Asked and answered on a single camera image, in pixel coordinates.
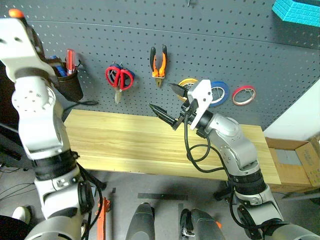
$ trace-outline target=blue tape roll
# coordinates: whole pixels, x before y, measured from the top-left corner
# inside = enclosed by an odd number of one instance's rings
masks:
[[[220,88],[223,89],[223,96],[220,99],[214,100],[211,102],[210,107],[216,107],[220,104],[223,104],[227,98],[229,97],[229,88],[228,85],[225,84],[223,81],[212,81],[211,82],[211,89],[213,88]]]

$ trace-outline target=teal object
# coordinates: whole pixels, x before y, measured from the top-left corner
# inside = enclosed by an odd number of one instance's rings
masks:
[[[283,21],[320,27],[320,6],[293,0],[276,0],[272,10]]]

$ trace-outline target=tape roll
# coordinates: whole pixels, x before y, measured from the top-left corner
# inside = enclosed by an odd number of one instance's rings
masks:
[[[236,101],[236,95],[242,91],[246,91],[246,92],[249,92],[250,91],[250,94],[251,94],[251,97],[245,101]],[[256,98],[256,89],[251,86],[251,85],[244,85],[244,86],[241,86],[239,88],[237,88],[233,93],[232,93],[232,102],[237,105],[237,106],[244,106],[244,105],[247,105],[249,103],[251,103],[255,98]]]
[[[196,82],[198,82],[197,79],[194,79],[194,78],[186,78],[186,79],[183,79],[181,82],[179,82],[178,85],[182,86],[182,87],[185,87],[187,89],[190,89],[192,87],[192,85],[194,85]],[[186,97],[182,97],[182,96],[178,96],[178,99],[180,99],[182,102],[185,102],[187,100]]]
[[[211,92],[212,96],[217,96],[217,99],[214,99],[210,107],[216,107],[220,104],[223,104],[229,97],[229,88],[228,85],[223,81],[212,81],[211,82]]]

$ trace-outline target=pen holder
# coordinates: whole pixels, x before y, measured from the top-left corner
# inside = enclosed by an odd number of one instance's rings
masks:
[[[69,76],[58,77],[57,86],[55,87],[68,101],[71,102],[77,102],[84,96],[79,83],[77,70]]]

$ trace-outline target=red tape roll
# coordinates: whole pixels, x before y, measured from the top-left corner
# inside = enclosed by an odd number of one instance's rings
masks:
[[[251,94],[251,97],[248,99],[248,100],[245,100],[245,101],[236,101],[236,95],[238,93],[240,93],[241,91],[252,91],[253,94]],[[237,106],[244,106],[244,105],[247,105],[249,103],[251,103],[255,97],[256,97],[257,93],[256,93],[256,89],[251,86],[251,85],[244,85],[244,86],[241,86],[239,88],[237,88],[233,93],[232,93],[232,102],[237,105]]]

